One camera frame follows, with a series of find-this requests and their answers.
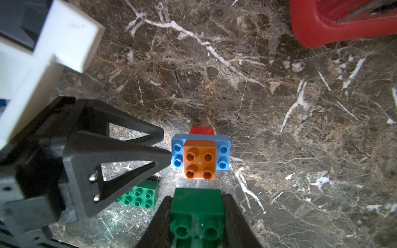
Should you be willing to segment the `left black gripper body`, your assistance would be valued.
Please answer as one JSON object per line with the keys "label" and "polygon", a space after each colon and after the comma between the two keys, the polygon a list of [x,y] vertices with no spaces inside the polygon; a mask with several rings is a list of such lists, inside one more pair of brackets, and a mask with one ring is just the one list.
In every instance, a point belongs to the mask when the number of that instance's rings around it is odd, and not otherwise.
{"label": "left black gripper body", "polygon": [[65,159],[79,152],[87,101],[58,97],[1,150],[1,221],[19,247],[52,238],[51,224],[87,218],[87,173]]}

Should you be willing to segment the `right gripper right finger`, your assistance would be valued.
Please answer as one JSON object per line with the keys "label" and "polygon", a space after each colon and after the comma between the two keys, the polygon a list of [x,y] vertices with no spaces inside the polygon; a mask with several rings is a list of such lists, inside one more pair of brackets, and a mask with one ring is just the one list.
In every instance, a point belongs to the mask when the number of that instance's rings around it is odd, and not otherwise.
{"label": "right gripper right finger", "polygon": [[224,193],[222,200],[225,211],[224,247],[262,248],[232,195]]}

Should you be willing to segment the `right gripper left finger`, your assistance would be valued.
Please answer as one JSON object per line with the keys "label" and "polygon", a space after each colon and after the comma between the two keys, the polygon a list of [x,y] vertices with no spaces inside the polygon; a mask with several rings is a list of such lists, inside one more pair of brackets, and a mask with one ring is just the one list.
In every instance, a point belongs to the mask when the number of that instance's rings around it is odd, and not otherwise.
{"label": "right gripper left finger", "polygon": [[172,197],[166,196],[135,248],[170,248]]}

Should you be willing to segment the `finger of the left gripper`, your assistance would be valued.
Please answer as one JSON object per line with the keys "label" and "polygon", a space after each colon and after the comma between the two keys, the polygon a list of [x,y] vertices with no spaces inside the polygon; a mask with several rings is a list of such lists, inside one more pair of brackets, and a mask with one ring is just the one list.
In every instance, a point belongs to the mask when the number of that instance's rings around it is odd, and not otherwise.
{"label": "finger of the left gripper", "polygon": [[146,136],[131,139],[130,142],[151,146],[163,141],[162,128],[139,120],[102,101],[88,100],[85,113],[89,132],[109,136],[109,123],[111,123],[146,134]]}
{"label": "finger of the left gripper", "polygon": [[128,190],[168,167],[171,152],[157,147],[164,134],[120,140],[80,131],[63,152],[77,218],[92,218]]}

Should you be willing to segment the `green 2x2 lego brick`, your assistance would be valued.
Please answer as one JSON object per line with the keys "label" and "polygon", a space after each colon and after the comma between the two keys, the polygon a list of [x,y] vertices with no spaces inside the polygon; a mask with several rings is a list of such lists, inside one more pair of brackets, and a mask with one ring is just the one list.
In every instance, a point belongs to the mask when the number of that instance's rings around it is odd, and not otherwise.
{"label": "green 2x2 lego brick", "polygon": [[225,210],[219,189],[177,188],[170,208],[172,248],[223,248]]}

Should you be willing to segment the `green 2x4 lego brick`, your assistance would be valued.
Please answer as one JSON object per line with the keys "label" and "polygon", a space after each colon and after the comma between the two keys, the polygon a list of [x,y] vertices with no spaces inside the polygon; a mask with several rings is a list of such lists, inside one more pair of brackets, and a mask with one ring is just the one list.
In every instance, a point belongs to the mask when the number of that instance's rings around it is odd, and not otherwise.
{"label": "green 2x4 lego brick", "polygon": [[157,181],[145,180],[126,192],[115,203],[154,209],[158,199],[159,183]]}

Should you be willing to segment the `orange 2x2 lego brick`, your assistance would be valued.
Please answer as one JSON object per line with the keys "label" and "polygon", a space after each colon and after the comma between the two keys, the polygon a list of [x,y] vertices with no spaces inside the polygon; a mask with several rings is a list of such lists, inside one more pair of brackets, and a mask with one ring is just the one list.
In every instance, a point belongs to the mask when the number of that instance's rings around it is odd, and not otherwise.
{"label": "orange 2x2 lego brick", "polygon": [[183,146],[183,172],[186,179],[215,180],[217,164],[215,141],[187,139]]}

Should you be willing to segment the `light blue 2x4 lego brick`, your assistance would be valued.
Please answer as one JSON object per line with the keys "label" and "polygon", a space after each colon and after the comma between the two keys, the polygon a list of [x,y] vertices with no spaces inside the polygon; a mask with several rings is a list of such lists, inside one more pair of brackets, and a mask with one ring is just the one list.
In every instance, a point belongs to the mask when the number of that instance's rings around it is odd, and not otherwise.
{"label": "light blue 2x4 lego brick", "polygon": [[230,169],[231,142],[227,135],[176,134],[171,142],[172,165],[183,168],[183,147],[186,140],[215,141],[217,148],[216,170]]}

